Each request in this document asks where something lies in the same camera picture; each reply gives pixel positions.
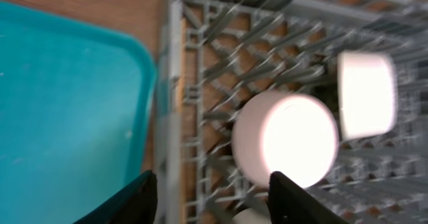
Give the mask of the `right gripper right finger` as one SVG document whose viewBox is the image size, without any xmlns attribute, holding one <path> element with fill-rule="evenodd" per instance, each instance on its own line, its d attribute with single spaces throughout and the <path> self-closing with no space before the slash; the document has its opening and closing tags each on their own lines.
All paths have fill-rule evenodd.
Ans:
<svg viewBox="0 0 428 224">
<path fill-rule="evenodd" d="M 347 224 L 280 171 L 270 175 L 267 206 L 272 224 Z"/>
</svg>

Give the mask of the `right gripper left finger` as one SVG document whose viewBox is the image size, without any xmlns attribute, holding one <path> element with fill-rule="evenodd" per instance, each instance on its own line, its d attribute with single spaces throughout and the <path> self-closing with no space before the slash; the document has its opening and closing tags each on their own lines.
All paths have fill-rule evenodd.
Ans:
<svg viewBox="0 0 428 224">
<path fill-rule="evenodd" d="M 75 224 L 153 224 L 157 194 L 156 175 L 145 171 Z"/>
</svg>

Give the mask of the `pink bowl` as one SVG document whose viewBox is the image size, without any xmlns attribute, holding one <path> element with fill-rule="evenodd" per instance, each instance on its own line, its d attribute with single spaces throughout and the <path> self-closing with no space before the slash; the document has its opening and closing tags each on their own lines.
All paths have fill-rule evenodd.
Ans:
<svg viewBox="0 0 428 224">
<path fill-rule="evenodd" d="M 239 111 L 232 130 L 233 157 L 251 182 L 267 187 L 280 171 L 306 189 L 323 179 L 338 153 L 331 111 L 306 94 L 262 92 Z"/>
</svg>

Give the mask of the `white bowl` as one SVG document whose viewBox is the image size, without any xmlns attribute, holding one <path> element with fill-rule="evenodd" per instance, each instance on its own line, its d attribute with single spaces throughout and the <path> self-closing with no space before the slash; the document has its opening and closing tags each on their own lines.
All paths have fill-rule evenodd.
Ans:
<svg viewBox="0 0 428 224">
<path fill-rule="evenodd" d="M 343 139 L 366 138 L 393 129 L 398 89 L 390 55 L 357 51 L 338 54 L 337 84 Z"/>
</svg>

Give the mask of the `white cup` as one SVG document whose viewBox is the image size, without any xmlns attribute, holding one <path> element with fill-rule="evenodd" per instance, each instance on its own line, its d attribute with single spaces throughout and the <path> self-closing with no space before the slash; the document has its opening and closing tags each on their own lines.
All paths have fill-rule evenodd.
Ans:
<svg viewBox="0 0 428 224">
<path fill-rule="evenodd" d="M 269 217 L 261 215 L 253 209 L 245 209 L 233 217 L 235 224 L 272 224 Z"/>
</svg>

